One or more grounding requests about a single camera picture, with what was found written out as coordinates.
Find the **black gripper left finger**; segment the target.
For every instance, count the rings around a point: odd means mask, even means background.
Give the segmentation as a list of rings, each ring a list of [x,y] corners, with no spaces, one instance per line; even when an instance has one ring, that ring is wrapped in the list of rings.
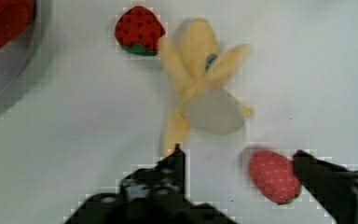
[[[186,154],[179,145],[152,168],[138,169],[117,193],[89,196],[63,224],[237,224],[209,203],[185,196]]]

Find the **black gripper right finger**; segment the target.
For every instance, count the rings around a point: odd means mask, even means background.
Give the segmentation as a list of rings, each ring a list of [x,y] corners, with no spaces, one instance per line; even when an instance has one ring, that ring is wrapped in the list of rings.
[[[358,171],[318,160],[304,150],[293,156],[294,174],[337,224],[358,224]]]

